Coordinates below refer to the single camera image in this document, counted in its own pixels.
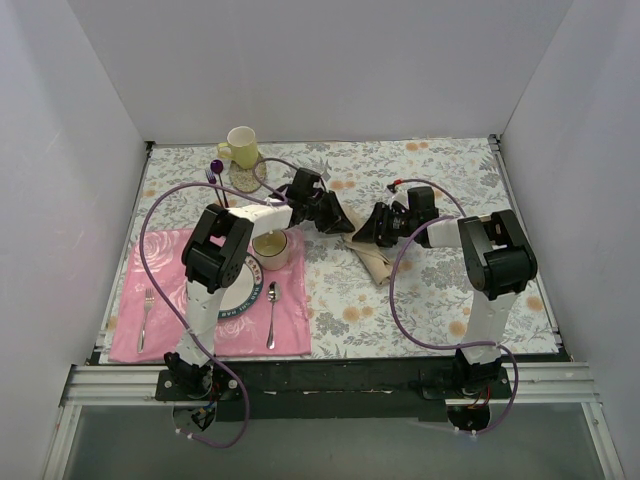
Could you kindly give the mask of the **beige cloth napkin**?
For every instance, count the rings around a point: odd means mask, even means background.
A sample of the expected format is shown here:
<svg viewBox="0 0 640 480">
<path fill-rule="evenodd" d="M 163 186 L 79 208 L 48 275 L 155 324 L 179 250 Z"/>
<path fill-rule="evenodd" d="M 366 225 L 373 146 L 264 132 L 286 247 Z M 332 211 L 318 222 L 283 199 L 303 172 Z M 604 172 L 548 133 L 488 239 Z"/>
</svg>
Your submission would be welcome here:
<svg viewBox="0 0 640 480">
<path fill-rule="evenodd" d="M 388 284 L 393 262 L 382 253 L 377 245 L 353 240 L 355 233 L 364 225 L 365 221 L 349 205 L 344 207 L 344 211 L 355 228 L 353 233 L 342 235 L 346 246 L 358 256 L 377 286 Z"/>
</svg>

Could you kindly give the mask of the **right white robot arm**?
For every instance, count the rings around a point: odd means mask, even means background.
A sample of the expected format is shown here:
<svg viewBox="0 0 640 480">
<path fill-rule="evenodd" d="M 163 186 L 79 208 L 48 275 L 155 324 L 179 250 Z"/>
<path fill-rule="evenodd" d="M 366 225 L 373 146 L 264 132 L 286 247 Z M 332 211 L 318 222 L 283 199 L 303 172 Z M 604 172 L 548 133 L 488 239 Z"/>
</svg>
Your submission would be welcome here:
<svg viewBox="0 0 640 480">
<path fill-rule="evenodd" d="M 389 248 L 405 238 L 426 249 L 462 251 L 473 302 L 462 342 L 449 347 L 455 355 L 441 387 L 475 397 L 499 380 L 506 323 L 517 297 L 537 276 L 537 259 L 514 211 L 468 216 L 444 192 L 460 215 L 443 216 L 435 203 L 441 188 L 426 180 L 411 182 L 407 202 L 376 203 L 353 240 Z"/>
</svg>

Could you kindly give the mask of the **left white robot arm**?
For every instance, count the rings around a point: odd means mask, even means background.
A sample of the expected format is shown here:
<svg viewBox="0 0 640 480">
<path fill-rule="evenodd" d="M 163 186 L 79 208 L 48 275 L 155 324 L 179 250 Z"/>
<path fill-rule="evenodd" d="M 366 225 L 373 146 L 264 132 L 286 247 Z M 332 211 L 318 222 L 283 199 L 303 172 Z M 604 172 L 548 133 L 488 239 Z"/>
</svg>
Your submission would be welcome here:
<svg viewBox="0 0 640 480">
<path fill-rule="evenodd" d="M 208 363 L 222 300 L 240 276 L 251 241 L 304 221 L 325 234 L 349 234 L 356 227 L 348 219 L 335 192 L 322 186 L 321 176 L 306 168 L 274 189 L 265 200 L 239 208 L 209 205 L 183 249 L 186 312 L 172 310 L 184 333 L 176 349 L 164 355 L 174 384 L 193 400 L 205 398 L 213 386 Z"/>
</svg>

